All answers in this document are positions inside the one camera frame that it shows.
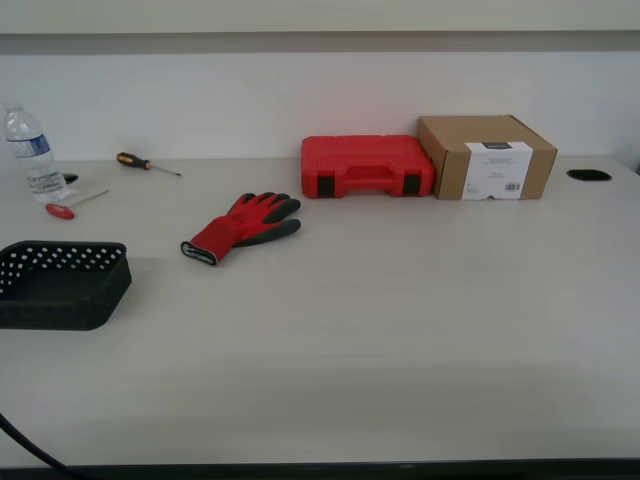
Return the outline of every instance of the bottle cap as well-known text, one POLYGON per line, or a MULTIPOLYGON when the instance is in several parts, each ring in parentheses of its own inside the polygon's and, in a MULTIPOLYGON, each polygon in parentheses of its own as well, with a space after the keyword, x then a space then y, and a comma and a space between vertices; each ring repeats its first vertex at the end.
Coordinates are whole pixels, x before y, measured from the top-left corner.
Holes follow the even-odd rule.
POLYGON ((24 107, 18 100, 7 100, 4 102, 4 109, 7 112, 15 112, 16 110, 24 110, 24 107))

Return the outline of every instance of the screwdriver shaft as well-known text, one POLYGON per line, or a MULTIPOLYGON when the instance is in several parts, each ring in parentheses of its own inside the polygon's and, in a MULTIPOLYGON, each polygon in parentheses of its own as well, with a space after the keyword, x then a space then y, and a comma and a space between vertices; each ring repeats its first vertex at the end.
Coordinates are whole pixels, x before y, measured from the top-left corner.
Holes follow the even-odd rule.
POLYGON ((76 207, 76 206, 80 205, 81 203, 88 202, 89 200, 93 200, 94 198, 99 197, 101 195, 104 195, 105 193, 109 193, 109 190, 105 190, 104 192, 100 192, 100 193, 96 193, 95 195, 91 195, 90 197, 82 199, 79 202, 75 202, 75 203, 72 203, 71 205, 68 205, 68 207, 69 208, 76 207))
POLYGON ((155 165, 153 165, 151 168, 155 169, 155 170, 160 170, 160 171, 165 172, 165 173, 170 173, 171 175, 175 175, 176 177, 181 177, 182 176, 181 173, 174 172, 173 170, 167 170, 166 168, 162 168, 162 167, 156 167, 155 165))

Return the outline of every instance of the glove cuff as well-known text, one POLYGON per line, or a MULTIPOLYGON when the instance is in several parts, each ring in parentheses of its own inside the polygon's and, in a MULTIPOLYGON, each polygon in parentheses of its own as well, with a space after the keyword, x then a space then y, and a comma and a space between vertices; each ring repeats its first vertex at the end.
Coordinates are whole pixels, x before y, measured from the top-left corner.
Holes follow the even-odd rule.
POLYGON ((242 224, 225 215, 214 219, 190 242, 182 242, 180 248, 187 257, 217 265, 241 236, 242 224))

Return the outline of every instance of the plastic bottle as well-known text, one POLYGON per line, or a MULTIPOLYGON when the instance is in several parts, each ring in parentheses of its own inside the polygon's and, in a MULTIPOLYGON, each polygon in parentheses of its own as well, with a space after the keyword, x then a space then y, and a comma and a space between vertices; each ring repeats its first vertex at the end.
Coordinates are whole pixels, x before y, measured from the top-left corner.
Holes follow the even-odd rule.
POLYGON ((55 202, 68 195, 64 177, 56 169, 53 152, 36 117, 16 101, 5 102, 4 138, 27 170, 29 188, 36 200, 55 202))

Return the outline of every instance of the red plastic case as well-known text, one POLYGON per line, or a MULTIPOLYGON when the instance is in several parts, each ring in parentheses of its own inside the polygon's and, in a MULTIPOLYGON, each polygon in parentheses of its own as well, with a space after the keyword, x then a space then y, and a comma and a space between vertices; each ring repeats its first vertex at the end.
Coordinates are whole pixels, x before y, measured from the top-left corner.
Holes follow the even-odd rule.
POLYGON ((302 142, 302 191, 309 198, 344 197, 350 190, 394 196, 428 195, 433 164, 411 135, 308 137, 302 142))

